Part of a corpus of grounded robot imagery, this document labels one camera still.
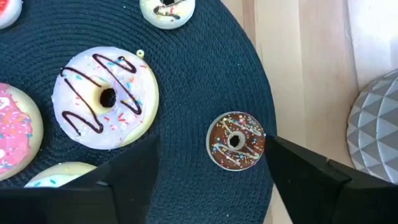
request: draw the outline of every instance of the chocolate frosted donut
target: chocolate frosted donut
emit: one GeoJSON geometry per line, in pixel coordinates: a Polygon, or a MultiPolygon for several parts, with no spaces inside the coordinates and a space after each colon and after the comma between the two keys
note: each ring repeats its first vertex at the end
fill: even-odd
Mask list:
{"type": "Polygon", "coordinates": [[[263,128],[250,114],[228,112],[210,125],[206,146],[217,165],[241,171],[256,165],[264,152],[265,140],[263,128]]]}

